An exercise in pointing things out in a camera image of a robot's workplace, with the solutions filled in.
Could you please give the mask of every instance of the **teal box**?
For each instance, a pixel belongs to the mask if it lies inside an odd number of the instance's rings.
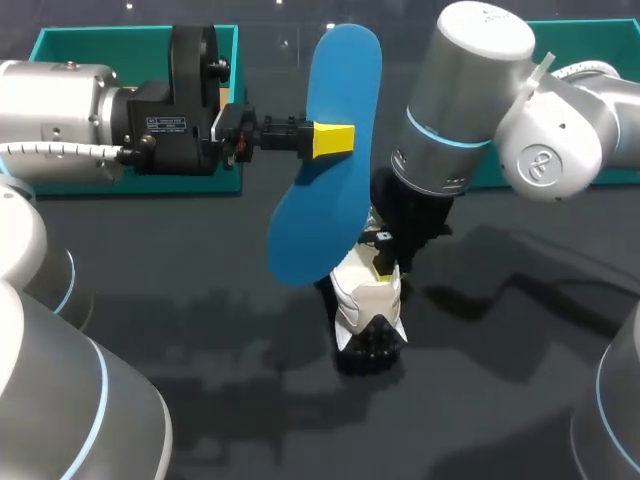
[[[244,69],[238,50],[238,27],[216,25],[218,53],[231,59],[230,103],[244,103]],[[169,72],[170,26],[45,28],[29,60],[101,64],[111,67],[124,86],[166,80]],[[113,185],[35,185],[40,195],[239,193],[242,166],[219,168],[209,177],[142,176],[127,171]]]
[[[535,61],[547,52],[556,56],[551,70],[572,63],[600,60],[611,64],[622,78],[640,82],[640,26],[634,19],[529,22],[536,36]],[[638,184],[635,172],[607,170],[597,185]],[[471,188],[506,187],[500,162],[491,149],[474,176]]]

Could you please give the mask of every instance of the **cable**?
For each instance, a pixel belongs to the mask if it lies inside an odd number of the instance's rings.
[[[85,145],[66,142],[15,142],[0,143],[0,155],[73,155],[102,160],[115,160],[121,156],[123,147],[113,145]]]
[[[551,75],[559,80],[564,80],[578,73],[601,73],[604,75],[609,75],[611,77],[620,78],[620,74],[615,68],[613,68],[608,63],[601,62],[599,60],[589,60],[586,62],[574,63],[572,65],[561,68],[560,70],[556,70]]]

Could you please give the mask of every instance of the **white cylinder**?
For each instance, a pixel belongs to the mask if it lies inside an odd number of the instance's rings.
[[[142,375],[0,280],[0,478],[161,480],[172,426]]]

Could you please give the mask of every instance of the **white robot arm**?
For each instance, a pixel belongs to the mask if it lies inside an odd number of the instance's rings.
[[[604,168],[640,168],[640,85],[602,62],[547,73],[535,36],[475,1],[440,15],[391,164],[429,197],[464,193],[491,144],[507,182],[540,201],[569,198]]]

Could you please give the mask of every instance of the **screw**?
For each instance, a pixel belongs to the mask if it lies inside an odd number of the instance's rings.
[[[142,145],[144,145],[145,147],[153,148],[156,144],[156,139],[151,135],[143,135],[140,139],[140,143],[142,143]]]

